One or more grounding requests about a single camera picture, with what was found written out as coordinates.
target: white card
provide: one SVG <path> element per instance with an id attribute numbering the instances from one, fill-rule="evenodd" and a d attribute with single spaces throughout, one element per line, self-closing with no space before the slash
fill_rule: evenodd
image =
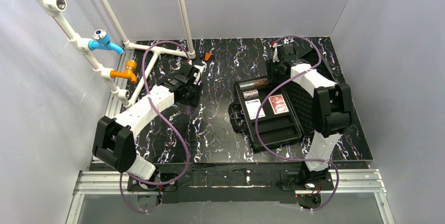
<path id="1" fill-rule="evenodd" d="M 257 116 L 258 108 L 261 106 L 260 99 L 246 101 L 245 104 L 246 104 L 247 113 L 249 114 L 250 119 L 254 120 L 255 117 Z M 263 118 L 265 116 L 266 115 L 264 114 L 264 110 L 263 110 L 263 108 L 261 108 L 258 118 Z"/>

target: gray wall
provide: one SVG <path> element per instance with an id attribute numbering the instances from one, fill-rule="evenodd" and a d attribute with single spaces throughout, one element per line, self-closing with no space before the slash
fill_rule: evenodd
<path id="1" fill-rule="evenodd" d="M 0 222 L 65 223 L 108 87 L 34 0 L 0 6 Z M 90 0 L 67 0 L 65 14 L 84 37 L 112 29 Z M 117 55 L 95 55 L 118 64 Z"/>
<path id="2" fill-rule="evenodd" d="M 177 0 L 108 0 L 129 39 L 183 39 Z M 185 0 L 193 38 L 328 36 L 347 0 Z"/>
<path id="3" fill-rule="evenodd" d="M 332 33 L 398 223 L 443 223 L 444 0 L 349 0 Z"/>

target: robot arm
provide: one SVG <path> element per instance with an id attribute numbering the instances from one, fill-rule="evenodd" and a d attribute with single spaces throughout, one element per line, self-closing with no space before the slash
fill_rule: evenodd
<path id="1" fill-rule="evenodd" d="M 278 45 L 274 59 L 266 62 L 268 77 L 281 83 L 310 69 L 311 65 L 298 59 L 293 45 Z M 351 89 L 346 83 L 336 83 L 311 70 L 293 80 L 313 98 L 312 122 L 315 128 L 311 148 L 306 158 L 329 160 L 338 139 L 351 125 Z M 306 161 L 299 173 L 302 183 L 322 179 L 328 164 Z"/>
<path id="2" fill-rule="evenodd" d="M 128 110 L 112 119 L 102 117 L 96 129 L 93 155 L 120 173 L 127 172 L 149 180 L 156 167 L 136 154 L 134 144 L 134 139 L 157 116 L 149 98 L 160 112 L 175 102 L 198 106 L 202 70 L 201 66 L 183 64 L 178 72 L 165 77 L 159 86 L 154 86 L 150 94 Z"/>

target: floor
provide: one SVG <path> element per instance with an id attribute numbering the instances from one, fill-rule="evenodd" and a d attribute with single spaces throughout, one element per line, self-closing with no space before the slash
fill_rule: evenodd
<path id="1" fill-rule="evenodd" d="M 339 82 L 344 77 L 337 56 L 329 37 L 310 38 L 320 50 L 327 66 Z M 194 40 L 195 50 L 199 53 L 211 52 L 215 55 L 212 62 L 203 62 L 205 72 L 202 79 L 203 92 L 199 108 L 194 115 L 185 113 L 185 107 L 174 105 L 164 115 L 175 125 L 186 140 L 195 163 L 245 163 L 245 162 L 281 162 L 267 152 L 253 153 L 248 137 L 237 134 L 229 123 L 228 106 L 234 99 L 233 88 L 237 80 L 246 80 L 266 74 L 264 60 L 271 57 L 270 43 L 273 38 L 247 39 L 201 39 Z M 153 41 L 138 41 L 138 44 L 150 45 Z M 186 42 L 179 41 L 184 47 Z M 307 43 L 295 41 L 303 52 L 309 49 Z M 142 77 L 143 51 L 136 50 L 133 58 L 137 61 L 137 77 Z M 156 84 L 169 71 L 177 69 L 184 58 L 167 55 L 160 56 L 154 71 L 150 74 L 150 86 Z M 127 89 L 132 92 L 135 84 L 128 82 Z M 302 142 L 277 148 L 277 153 L 287 157 L 303 158 L 308 152 L 311 136 L 305 136 Z M 136 150 L 152 163 L 183 163 L 185 153 L 177 136 L 165 123 L 156 118 L 138 136 Z M 358 116 L 354 110 L 353 124 L 337 142 L 333 152 L 334 161 L 371 161 L 368 144 Z"/>

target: cable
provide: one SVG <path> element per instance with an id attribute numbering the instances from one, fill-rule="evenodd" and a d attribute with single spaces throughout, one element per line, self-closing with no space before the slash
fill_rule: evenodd
<path id="1" fill-rule="evenodd" d="M 162 202 L 162 187 L 163 187 L 164 185 L 162 185 L 160 188 L 159 188 L 159 192 L 158 192 L 158 198 L 159 198 L 159 204 Z"/>
<path id="2" fill-rule="evenodd" d="M 152 189 L 149 189 L 148 187 L 147 187 L 147 191 L 155 191 L 155 190 L 157 190 L 159 188 L 159 186 L 156 186 L 155 188 L 152 188 Z"/>
<path id="3" fill-rule="evenodd" d="M 312 195 L 314 194 L 315 190 L 317 190 L 317 186 L 314 185 L 314 189 L 312 189 L 312 192 L 311 192 L 310 194 L 308 194 L 308 195 L 309 195 L 309 196 L 312 196 Z"/>
<path id="4" fill-rule="evenodd" d="M 317 194 L 316 194 L 316 195 L 319 195 L 320 192 L 321 192 L 321 183 L 319 183 L 319 190 L 317 191 Z"/>
<path id="5" fill-rule="evenodd" d="M 151 211 L 157 209 L 157 208 L 162 204 L 162 201 L 161 201 L 161 203 L 159 203 L 159 205 L 155 206 L 154 208 L 152 208 L 152 209 L 150 209 L 150 210 L 139 210 L 139 209 L 136 209 L 136 208 L 132 207 L 132 206 L 130 205 L 130 203 L 128 202 L 128 200 L 125 198 L 124 191 L 122 190 L 122 175 L 123 175 L 123 174 L 121 173 L 121 176 L 119 177 L 119 191 L 121 192 L 121 196 L 122 196 L 122 199 L 124 200 L 125 204 L 126 204 L 131 210 L 133 210 L 133 211 L 135 211 L 135 212 L 138 212 L 138 213 L 140 213 L 140 214 L 146 214 L 146 213 L 149 213 L 149 212 L 151 212 Z"/>
<path id="6" fill-rule="evenodd" d="M 147 77 L 146 77 L 146 75 L 145 75 L 145 59 L 147 58 L 147 54 L 148 54 L 148 52 L 149 52 L 153 47 L 155 47 L 155 46 L 157 46 L 157 45 L 159 45 L 159 44 L 174 44 L 174 45 L 176 45 L 176 46 L 179 47 L 182 51 L 185 52 L 185 54 L 186 54 L 186 56 L 187 56 L 187 62 L 190 61 L 190 55 L 188 54 L 187 50 L 185 50 L 185 48 L 184 48 L 183 46 L 181 46 L 180 44 L 178 44 L 178 43 L 176 43 L 176 42 L 174 42 L 174 41 L 163 40 L 163 41 L 158 41 L 158 42 L 156 42 L 156 43 L 151 44 L 151 45 L 149 46 L 149 48 L 144 52 L 144 56 L 142 57 L 142 76 L 143 76 L 143 78 L 144 78 L 144 86 L 145 86 L 145 91 L 146 91 L 147 94 L 150 94 L 150 89 L 149 89 L 149 83 L 148 83 L 148 81 L 147 81 Z M 162 186 L 162 185 L 167 185 L 167 184 L 170 184 L 170 183 L 172 183 L 172 182 L 175 182 L 175 181 L 177 181 L 178 179 L 180 179 L 182 176 L 185 175 L 185 173 L 187 172 L 187 169 L 188 169 L 188 167 L 189 167 L 189 165 L 190 165 L 190 155 L 189 155 L 189 153 L 188 153 L 188 147 L 187 147 L 187 144 L 185 143 L 185 140 L 184 140 L 184 138 L 181 136 L 181 134 L 179 133 L 179 131 L 175 128 L 175 126 L 173 126 L 173 124 L 172 124 L 167 118 L 164 117 L 164 115 L 162 115 L 162 114 L 160 113 L 160 111 L 159 111 L 159 110 L 156 108 L 156 106 L 153 104 L 153 101 L 152 101 L 152 99 L 151 99 L 150 97 L 149 97 L 149 102 L 150 102 L 150 106 L 151 106 L 152 109 L 156 112 L 156 114 L 157 114 L 157 115 L 158 115 L 158 116 L 159 116 L 159 117 L 160 117 L 160 118 L 167 124 L 167 126 L 170 127 L 170 129 L 172 129 L 172 130 L 175 132 L 175 134 L 179 137 L 179 140 L 181 141 L 181 143 L 182 143 L 182 145 L 183 145 L 183 147 L 184 147 L 184 150 L 185 150 L 185 156 L 186 156 L 185 167 L 184 167 L 183 171 L 182 171 L 178 176 L 176 176 L 175 178 L 173 178 L 173 179 L 171 179 L 171 180 L 169 180 L 169 181 L 159 182 L 159 183 L 158 183 L 158 182 L 150 182 L 150 181 L 147 181 L 147 180 L 138 178 L 138 177 L 136 177 L 136 176 L 134 176 L 134 175 L 132 175 L 132 174 L 129 174 L 129 176 L 132 177 L 133 179 L 135 179 L 135 180 L 141 182 L 141 183 L 144 183 L 144 184 L 154 185 L 154 186 Z M 154 207 L 153 209 L 151 209 L 151 210 L 147 210 L 147 211 L 137 210 L 137 209 L 135 209 L 134 207 L 130 206 L 130 204 L 129 204 L 128 201 L 125 199 L 124 194 L 123 194 L 123 192 L 122 192 L 122 174 L 121 174 L 121 180 L 120 180 L 120 190 L 121 190 L 122 199 L 125 201 L 126 205 L 127 205 L 129 208 L 131 208 L 133 211 L 135 211 L 135 212 L 139 212 L 139 213 L 142 213 L 142 214 L 143 214 L 143 213 L 146 213 L 146 212 L 151 212 L 151 211 L 153 211 L 154 209 L 156 209 L 158 206 L 161 205 L 161 204 L 159 204 L 159 205 L 157 205 L 156 207 Z"/>
<path id="7" fill-rule="evenodd" d="M 317 46 L 316 46 L 312 41 L 310 41 L 310 40 L 308 40 L 308 39 L 306 39 L 306 38 L 304 38 L 304 37 L 302 37 L 302 36 L 298 36 L 298 35 L 293 35 L 293 36 L 283 36 L 283 37 L 281 37 L 281 38 L 275 40 L 275 41 L 272 43 L 272 45 L 274 45 L 275 43 L 277 43 L 278 41 L 280 41 L 281 39 L 284 39 L 284 38 L 298 38 L 298 39 L 302 39 L 302 40 L 304 40 L 304 41 L 309 42 L 309 44 L 310 44 L 310 45 L 315 49 L 315 51 L 317 52 L 317 55 L 318 55 L 318 57 L 319 57 L 319 61 L 317 62 L 317 64 L 311 66 L 310 69 L 308 69 L 308 70 L 306 70 L 306 71 L 304 71 L 304 72 L 301 72 L 301 73 L 296 74 L 295 76 L 289 78 L 289 79 L 286 80 L 285 82 L 283 82 L 283 83 L 279 84 L 277 87 L 275 87 L 272 91 L 270 91 L 270 93 L 266 96 L 266 98 L 264 98 L 263 102 L 261 103 L 260 107 L 258 108 L 257 116 L 255 117 L 255 133 L 256 133 L 256 135 L 257 135 L 258 140 L 260 141 L 260 144 L 264 147 L 264 149 L 266 149 L 266 151 L 272 153 L 272 155 L 274 155 L 274 156 L 276 156 L 276 157 L 278 157 L 278 158 L 285 159 L 285 160 L 289 160 L 289 161 L 295 161 L 295 162 L 307 162 L 307 161 L 309 161 L 309 162 L 322 162 L 322 163 L 328 163 L 328 164 L 330 164 L 330 165 L 334 168 L 334 170 L 335 170 L 335 174 L 337 175 L 337 180 L 336 180 L 336 182 L 335 182 L 334 189 L 332 190 L 332 194 L 329 196 L 329 198 L 326 200 L 326 202 L 323 203 L 323 204 L 321 204 L 319 207 L 314 208 L 314 209 L 308 209 L 308 210 L 311 210 L 311 211 L 317 211 L 317 210 L 322 209 L 324 206 L 326 206 L 326 205 L 329 203 L 329 201 L 331 201 L 331 199 L 334 197 L 335 192 L 337 191 L 337 188 L 338 188 L 338 181 L 339 181 L 339 174 L 338 174 L 338 168 L 337 168 L 337 166 L 336 166 L 332 161 L 330 161 L 330 160 L 324 160 L 324 159 L 321 159 L 321 158 L 291 158 L 291 157 L 283 157 L 283 156 L 280 156 L 280 155 L 278 155 L 277 153 L 275 153 L 274 151 L 272 151 L 271 149 L 269 149 L 269 148 L 264 144 L 263 140 L 262 140 L 261 137 L 260 137 L 260 133 L 259 133 L 259 131 L 258 131 L 258 117 L 259 117 L 259 115 L 260 115 L 260 111 L 261 111 L 261 109 L 263 108 L 263 106 L 265 105 L 266 101 L 269 100 L 269 97 L 271 97 L 277 90 L 279 90 L 279 89 L 280 89 L 281 87 L 283 87 L 284 85 L 288 84 L 289 82 L 293 81 L 294 79 L 298 78 L 299 76 L 302 76 L 303 74 L 305 74 L 305 73 L 307 73 L 307 72 L 309 72 L 309 71 L 315 69 L 315 68 L 318 67 L 318 66 L 321 64 L 321 62 L 322 62 L 322 59 L 321 59 L 321 53 L 320 53 L 319 49 L 317 48 Z"/>

